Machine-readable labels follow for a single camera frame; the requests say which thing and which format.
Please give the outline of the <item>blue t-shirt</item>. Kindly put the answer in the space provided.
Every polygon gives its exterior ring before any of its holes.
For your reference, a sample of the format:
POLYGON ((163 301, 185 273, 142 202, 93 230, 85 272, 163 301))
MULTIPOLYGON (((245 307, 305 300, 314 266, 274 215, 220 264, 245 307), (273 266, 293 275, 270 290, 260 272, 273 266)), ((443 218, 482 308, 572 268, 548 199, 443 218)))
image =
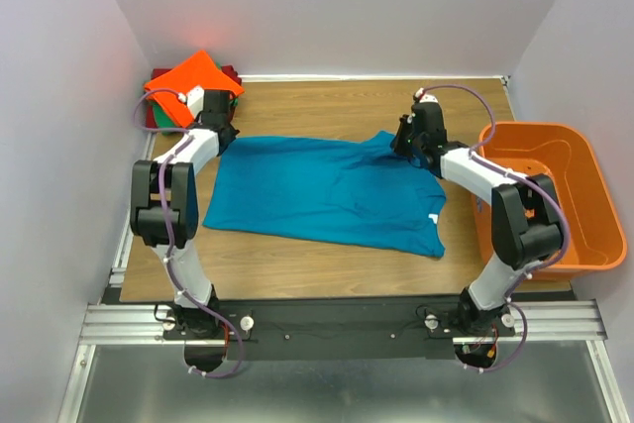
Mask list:
POLYGON ((203 226, 440 258, 446 194, 396 155, 392 134, 362 142, 236 140, 222 155, 203 226))

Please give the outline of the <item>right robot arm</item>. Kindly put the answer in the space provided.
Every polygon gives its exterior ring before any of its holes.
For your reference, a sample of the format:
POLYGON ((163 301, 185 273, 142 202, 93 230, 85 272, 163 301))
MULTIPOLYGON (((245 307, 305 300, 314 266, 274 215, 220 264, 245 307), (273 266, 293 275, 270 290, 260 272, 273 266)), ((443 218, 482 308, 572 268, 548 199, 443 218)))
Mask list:
POLYGON ((414 94, 410 113, 400 117, 390 146, 488 205, 493 253, 450 314, 464 333, 488 328, 519 284, 560 260, 570 244, 570 225, 553 180, 504 168, 483 158, 476 147, 449 140, 440 103, 425 88, 414 94))

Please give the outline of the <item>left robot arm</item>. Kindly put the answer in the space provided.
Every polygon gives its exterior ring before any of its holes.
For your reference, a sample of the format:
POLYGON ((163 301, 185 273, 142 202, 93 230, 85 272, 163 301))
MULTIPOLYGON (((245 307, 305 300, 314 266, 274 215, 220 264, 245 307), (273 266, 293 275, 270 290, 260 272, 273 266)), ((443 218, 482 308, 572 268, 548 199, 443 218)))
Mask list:
POLYGON ((171 315, 163 322, 183 335, 211 339, 227 332, 228 325, 217 315, 215 288, 194 245, 199 226, 196 175, 239 134, 232 125, 235 94, 200 86, 187 93, 157 88, 145 92, 139 103, 160 93, 172 96, 194 120, 168 129, 181 138, 166 153, 134 163, 130 228, 160 259, 172 287, 171 315))

